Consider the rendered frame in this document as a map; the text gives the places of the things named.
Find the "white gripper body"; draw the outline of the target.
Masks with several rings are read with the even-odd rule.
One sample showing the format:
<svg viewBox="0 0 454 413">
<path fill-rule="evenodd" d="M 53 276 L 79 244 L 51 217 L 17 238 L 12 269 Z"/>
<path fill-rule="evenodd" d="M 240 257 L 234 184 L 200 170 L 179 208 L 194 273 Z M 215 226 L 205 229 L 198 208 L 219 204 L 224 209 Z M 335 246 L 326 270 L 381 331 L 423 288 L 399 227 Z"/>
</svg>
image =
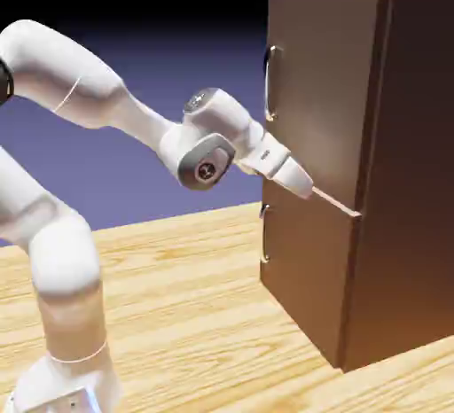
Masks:
<svg viewBox="0 0 454 413">
<path fill-rule="evenodd" d="M 286 158 L 271 180 L 301 199 L 313 192 L 312 178 L 292 156 Z"/>
</svg>

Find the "tall brown cabinet door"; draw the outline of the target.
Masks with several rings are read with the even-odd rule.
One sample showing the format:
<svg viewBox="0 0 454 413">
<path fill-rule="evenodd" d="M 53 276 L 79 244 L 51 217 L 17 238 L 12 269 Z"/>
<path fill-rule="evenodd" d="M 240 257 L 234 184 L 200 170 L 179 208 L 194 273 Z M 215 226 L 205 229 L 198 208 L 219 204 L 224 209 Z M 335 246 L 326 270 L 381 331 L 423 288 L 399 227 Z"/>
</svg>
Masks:
<svg viewBox="0 0 454 413">
<path fill-rule="evenodd" d="M 270 128 L 315 185 L 362 206 L 389 0 L 269 0 L 281 49 Z"/>
</svg>

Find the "short brown cabinet door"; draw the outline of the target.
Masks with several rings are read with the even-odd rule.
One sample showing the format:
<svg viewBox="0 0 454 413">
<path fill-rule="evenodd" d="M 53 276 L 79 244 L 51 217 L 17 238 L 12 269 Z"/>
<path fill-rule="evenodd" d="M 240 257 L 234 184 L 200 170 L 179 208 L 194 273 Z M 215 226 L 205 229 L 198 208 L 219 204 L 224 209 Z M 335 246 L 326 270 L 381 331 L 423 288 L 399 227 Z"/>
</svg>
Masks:
<svg viewBox="0 0 454 413">
<path fill-rule="evenodd" d="M 263 285 L 335 368 L 342 365 L 349 263 L 361 223 L 317 194 L 303 200 L 274 183 L 262 187 L 268 263 Z"/>
</svg>

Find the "dark brown wooden cabinet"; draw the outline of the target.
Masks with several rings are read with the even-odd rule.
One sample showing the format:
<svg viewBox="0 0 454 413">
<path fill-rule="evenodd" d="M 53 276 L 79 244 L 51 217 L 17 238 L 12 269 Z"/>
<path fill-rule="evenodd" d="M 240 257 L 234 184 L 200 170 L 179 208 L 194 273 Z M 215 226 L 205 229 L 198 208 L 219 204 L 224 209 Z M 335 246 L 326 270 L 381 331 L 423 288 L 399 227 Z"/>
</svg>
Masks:
<svg viewBox="0 0 454 413">
<path fill-rule="evenodd" d="M 338 369 L 454 335 L 454 0 L 389 0 L 362 206 L 314 194 L 361 215 Z"/>
</svg>

